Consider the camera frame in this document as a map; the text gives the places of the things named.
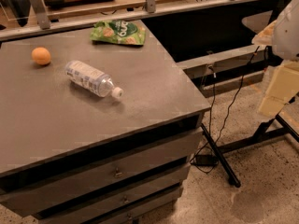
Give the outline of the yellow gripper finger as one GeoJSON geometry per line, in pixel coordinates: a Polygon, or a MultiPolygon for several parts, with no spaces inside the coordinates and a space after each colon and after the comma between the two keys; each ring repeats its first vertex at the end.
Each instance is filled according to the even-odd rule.
{"type": "Polygon", "coordinates": [[[257,112],[273,119],[291,98],[299,92],[299,62],[283,61],[270,72],[267,89],[257,112]]]}

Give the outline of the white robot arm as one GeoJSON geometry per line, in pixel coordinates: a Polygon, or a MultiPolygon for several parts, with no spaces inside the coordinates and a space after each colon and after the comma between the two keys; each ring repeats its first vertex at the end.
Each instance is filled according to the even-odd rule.
{"type": "Polygon", "coordinates": [[[282,63],[271,73],[258,113],[274,118],[299,92],[299,0],[291,2],[278,18],[252,39],[255,45],[270,46],[282,63]]]}

